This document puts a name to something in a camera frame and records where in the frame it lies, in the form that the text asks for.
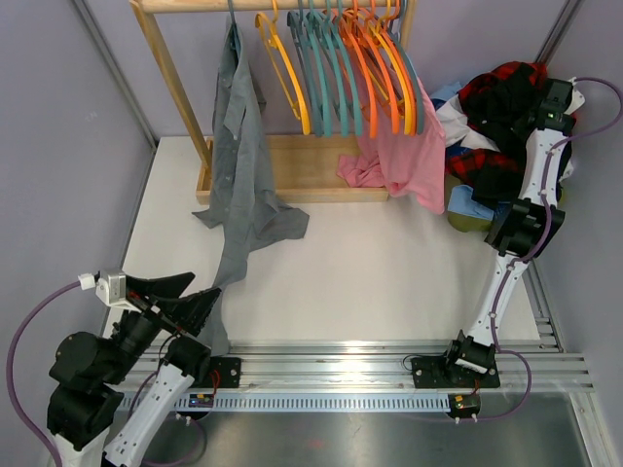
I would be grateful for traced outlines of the grey shirt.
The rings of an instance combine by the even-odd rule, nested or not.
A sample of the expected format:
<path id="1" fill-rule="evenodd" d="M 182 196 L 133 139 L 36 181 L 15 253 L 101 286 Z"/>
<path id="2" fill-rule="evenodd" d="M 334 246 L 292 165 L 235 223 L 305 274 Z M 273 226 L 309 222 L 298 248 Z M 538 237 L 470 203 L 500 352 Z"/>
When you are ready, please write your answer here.
<path id="1" fill-rule="evenodd" d="M 231 22 L 218 66 L 209 205 L 195 214 L 206 227 L 223 228 L 224 246 L 213 281 L 221 290 L 245 279 L 251 252 L 301 239 L 308 229 L 309 214 L 276 195 L 264 105 L 241 31 Z"/>

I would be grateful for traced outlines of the yellow orange plastic hanger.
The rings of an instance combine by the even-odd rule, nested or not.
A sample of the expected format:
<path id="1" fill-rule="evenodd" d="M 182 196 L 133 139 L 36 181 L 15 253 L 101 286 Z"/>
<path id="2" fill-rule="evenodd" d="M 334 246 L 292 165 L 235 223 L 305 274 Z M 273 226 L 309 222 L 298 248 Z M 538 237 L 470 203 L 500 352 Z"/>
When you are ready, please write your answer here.
<path id="1" fill-rule="evenodd" d="M 254 24 L 292 115 L 301 125 L 302 133 L 309 135 L 312 125 L 308 105 L 290 56 L 277 30 L 278 4 L 275 0 L 272 0 L 270 4 L 273 15 L 269 18 L 265 13 L 258 12 L 255 16 Z"/>

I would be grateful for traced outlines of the teal plastic hanger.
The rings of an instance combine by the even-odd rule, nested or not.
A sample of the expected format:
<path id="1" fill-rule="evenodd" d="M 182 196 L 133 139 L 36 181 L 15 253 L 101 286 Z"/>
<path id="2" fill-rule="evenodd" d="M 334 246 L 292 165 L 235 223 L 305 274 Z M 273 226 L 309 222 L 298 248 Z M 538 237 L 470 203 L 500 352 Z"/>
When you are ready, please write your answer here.
<path id="1" fill-rule="evenodd" d="M 289 11 L 287 14 L 287 25 L 293 39 L 295 52 L 303 74 L 305 89 L 309 102 L 309 114 L 311 119 L 311 127 L 316 137 L 323 135 L 322 118 L 320 115 L 320 106 L 318 103 L 318 95 L 312 75 L 312 64 L 310 60 L 311 44 L 308 35 L 304 31 L 303 26 L 304 5 L 302 0 L 297 1 L 297 10 Z"/>

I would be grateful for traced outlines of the red black plaid shirt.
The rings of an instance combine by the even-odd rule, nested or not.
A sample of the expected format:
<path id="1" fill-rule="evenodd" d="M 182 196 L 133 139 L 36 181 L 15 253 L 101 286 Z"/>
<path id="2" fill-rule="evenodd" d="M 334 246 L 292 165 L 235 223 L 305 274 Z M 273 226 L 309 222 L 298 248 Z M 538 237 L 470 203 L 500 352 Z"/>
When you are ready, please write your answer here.
<path id="1" fill-rule="evenodd" d="M 522 177 L 526 141 L 533 130 L 535 113 L 548 79 L 542 63 L 506 62 L 473 78 L 458 91 L 468 125 L 493 140 L 498 151 L 464 149 L 447 156 L 450 174 L 474 187 L 486 176 Z"/>

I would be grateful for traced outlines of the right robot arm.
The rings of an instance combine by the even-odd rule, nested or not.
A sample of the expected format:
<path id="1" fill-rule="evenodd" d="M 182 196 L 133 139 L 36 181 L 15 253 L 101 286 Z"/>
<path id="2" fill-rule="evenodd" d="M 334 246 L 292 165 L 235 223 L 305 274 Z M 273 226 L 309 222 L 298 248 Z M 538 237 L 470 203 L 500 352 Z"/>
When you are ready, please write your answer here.
<path id="1" fill-rule="evenodd" d="M 460 331 L 441 360 L 437 382 L 447 387 L 498 388 L 495 357 L 500 352 L 498 329 L 515 286 L 529 262 L 560 228 L 565 213 L 557 208 L 557 185 L 563 152 L 573 128 L 574 82 L 549 79 L 536 109 L 529 113 L 527 165 L 520 193 L 510 202 L 486 242 L 497 251 L 478 315 Z"/>

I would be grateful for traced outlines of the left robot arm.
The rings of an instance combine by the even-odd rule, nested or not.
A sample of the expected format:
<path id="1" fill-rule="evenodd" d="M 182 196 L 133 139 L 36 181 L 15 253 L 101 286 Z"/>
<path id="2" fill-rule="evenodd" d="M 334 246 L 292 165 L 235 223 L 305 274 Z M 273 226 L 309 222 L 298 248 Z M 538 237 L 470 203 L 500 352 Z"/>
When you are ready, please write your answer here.
<path id="1" fill-rule="evenodd" d="M 110 337 L 78 332 L 62 341 L 50 376 L 57 383 L 47 427 L 64 466 L 138 466 L 147 448 L 190 387 L 210 375 L 209 346 L 197 337 L 222 294 L 212 287 L 186 295 L 195 276 L 184 272 L 142 279 L 120 270 L 93 279 L 97 297 L 122 310 Z M 107 438 L 124 400 L 117 391 L 139 358 L 162 331 L 174 339 L 160 361 L 156 378 L 125 426 Z"/>

